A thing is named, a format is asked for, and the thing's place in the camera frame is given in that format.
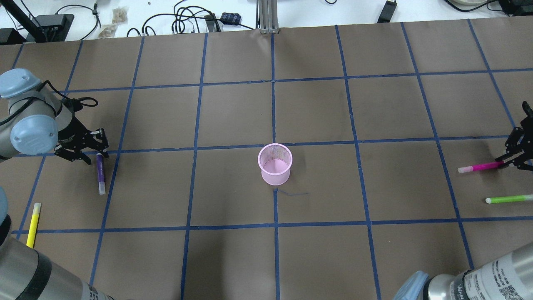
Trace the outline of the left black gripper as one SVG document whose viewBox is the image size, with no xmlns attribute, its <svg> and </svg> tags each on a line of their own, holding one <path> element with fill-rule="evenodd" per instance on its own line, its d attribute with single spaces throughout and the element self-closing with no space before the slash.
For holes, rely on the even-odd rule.
<svg viewBox="0 0 533 300">
<path fill-rule="evenodd" d="M 96 107 L 99 104 L 98 101 L 95 100 L 94 104 L 85 104 L 82 100 L 61 100 L 61 103 L 62 108 L 68 110 L 72 117 L 67 125 L 58 131 L 58 145 L 55 146 L 55 155 L 70 162 L 81 160 L 87 165 L 91 165 L 91 159 L 82 152 L 85 148 L 91 148 L 108 159 L 109 143 L 105 130 L 99 128 L 96 131 L 90 131 L 75 116 L 75 112 L 84 107 Z"/>
</svg>

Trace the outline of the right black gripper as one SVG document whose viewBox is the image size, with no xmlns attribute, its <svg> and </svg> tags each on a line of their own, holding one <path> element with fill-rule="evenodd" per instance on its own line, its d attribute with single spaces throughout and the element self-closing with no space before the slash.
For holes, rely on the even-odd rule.
<svg viewBox="0 0 533 300">
<path fill-rule="evenodd" d="M 517 169 L 533 171 L 528 161 L 533 158 L 533 111 L 527 101 L 522 102 L 522 109 L 526 114 L 520 124 L 514 127 L 505 143 L 505 163 L 511 163 Z"/>
</svg>

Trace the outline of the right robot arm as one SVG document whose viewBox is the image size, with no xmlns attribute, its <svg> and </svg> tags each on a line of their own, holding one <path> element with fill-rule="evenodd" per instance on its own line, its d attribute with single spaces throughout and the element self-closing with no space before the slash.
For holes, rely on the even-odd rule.
<svg viewBox="0 0 533 300">
<path fill-rule="evenodd" d="M 459 173 L 505 168 L 531 171 L 532 159 L 531 106 L 524 101 L 526 117 L 514 127 L 505 142 L 505 154 L 484 165 L 460 167 Z M 415 272 L 401 286 L 396 300 L 531 300 L 533 298 L 533 245 L 528 243 L 514 251 L 459 275 L 438 275 L 430 278 L 423 271 Z"/>
</svg>

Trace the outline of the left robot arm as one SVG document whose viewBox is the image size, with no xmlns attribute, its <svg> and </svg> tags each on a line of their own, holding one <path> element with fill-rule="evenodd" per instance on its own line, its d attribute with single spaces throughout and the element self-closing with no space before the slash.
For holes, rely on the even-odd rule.
<svg viewBox="0 0 533 300">
<path fill-rule="evenodd" d="M 41 250 L 26 245 L 35 203 L 53 208 L 67 200 L 98 199 L 91 186 L 97 169 L 95 156 L 83 150 L 105 153 L 101 125 L 86 127 L 76 112 L 94 105 L 87 97 L 67 97 L 49 80 L 16 68 L 1 75 L 1 298 L 2 300 L 110 300 L 105 291 L 91 285 L 88 275 L 74 262 L 63 262 L 77 247 L 61 250 L 53 237 L 42 236 Z"/>
</svg>

